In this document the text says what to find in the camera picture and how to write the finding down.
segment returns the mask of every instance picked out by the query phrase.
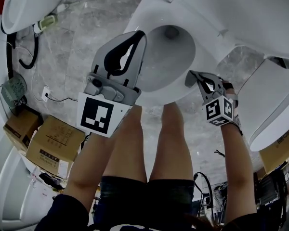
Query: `toilet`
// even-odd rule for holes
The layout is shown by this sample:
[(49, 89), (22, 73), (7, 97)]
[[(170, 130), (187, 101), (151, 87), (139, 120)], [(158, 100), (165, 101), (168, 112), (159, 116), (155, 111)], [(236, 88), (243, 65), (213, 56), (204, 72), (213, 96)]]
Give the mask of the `toilet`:
[(266, 59), (238, 93), (241, 129), (251, 151), (260, 151), (289, 130), (289, 69)]
[(237, 46), (289, 59), (289, 0), (142, 0), (135, 30), (147, 36), (137, 104), (164, 105), (197, 88), (184, 85), (189, 70), (214, 72)]
[(60, 0), (5, 0), (2, 29), (11, 34), (31, 26), (52, 12)]

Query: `black shirt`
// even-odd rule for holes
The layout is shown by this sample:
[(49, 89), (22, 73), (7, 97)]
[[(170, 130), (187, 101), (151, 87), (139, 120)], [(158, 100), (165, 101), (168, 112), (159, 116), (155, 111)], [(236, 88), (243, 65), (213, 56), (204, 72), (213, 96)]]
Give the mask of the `black shirt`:
[[(36, 227), (36, 231), (45, 230), (103, 230), (103, 227), (88, 226), (89, 215), (83, 204), (68, 195), (59, 195), (55, 198), (51, 209)], [(113, 227), (111, 231), (138, 231), (143, 227), (122, 224)], [(223, 231), (263, 231), (265, 227), (258, 214), (249, 214), (239, 217), (223, 227)]]

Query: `cardboard box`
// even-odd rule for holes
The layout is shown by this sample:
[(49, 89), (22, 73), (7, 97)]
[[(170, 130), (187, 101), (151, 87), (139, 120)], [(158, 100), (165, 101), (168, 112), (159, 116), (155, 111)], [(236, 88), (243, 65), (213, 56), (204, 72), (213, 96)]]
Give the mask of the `cardboard box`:
[(27, 152), (32, 134), (40, 125), (39, 116), (25, 109), (18, 116), (12, 115), (3, 130), (18, 150)]
[(49, 116), (32, 138), (26, 158), (66, 179), (84, 138), (84, 132)]
[(259, 151), (267, 174), (289, 158), (289, 130), (270, 146)]

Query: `leg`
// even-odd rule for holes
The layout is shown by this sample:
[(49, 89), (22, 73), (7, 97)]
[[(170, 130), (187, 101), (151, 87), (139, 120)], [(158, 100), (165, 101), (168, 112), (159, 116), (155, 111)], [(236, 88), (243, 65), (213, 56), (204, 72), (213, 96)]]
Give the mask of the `leg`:
[(116, 176), (146, 182), (144, 136), (140, 124), (142, 108), (134, 106), (113, 135), (115, 147), (104, 176)]
[(190, 229), (185, 214), (192, 212), (193, 192), (193, 167), (183, 117), (177, 104), (170, 103), (164, 106), (158, 150), (147, 184), (152, 228)]
[(96, 225), (110, 229), (121, 223), (143, 224), (141, 199), (147, 180), (141, 112), (141, 107), (134, 106), (111, 137), (114, 150), (101, 179), (101, 200), (94, 213)]
[(150, 180), (193, 180), (193, 167), (184, 138), (184, 121), (176, 103), (164, 106), (162, 129)]

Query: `fiducial marker cube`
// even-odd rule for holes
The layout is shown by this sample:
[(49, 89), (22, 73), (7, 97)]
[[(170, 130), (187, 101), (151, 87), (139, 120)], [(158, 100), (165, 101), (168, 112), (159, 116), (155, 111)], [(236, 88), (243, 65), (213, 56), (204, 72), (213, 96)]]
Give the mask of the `fiducial marker cube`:
[(233, 100), (220, 96), (203, 106), (207, 121), (216, 126), (222, 126), (234, 119)]

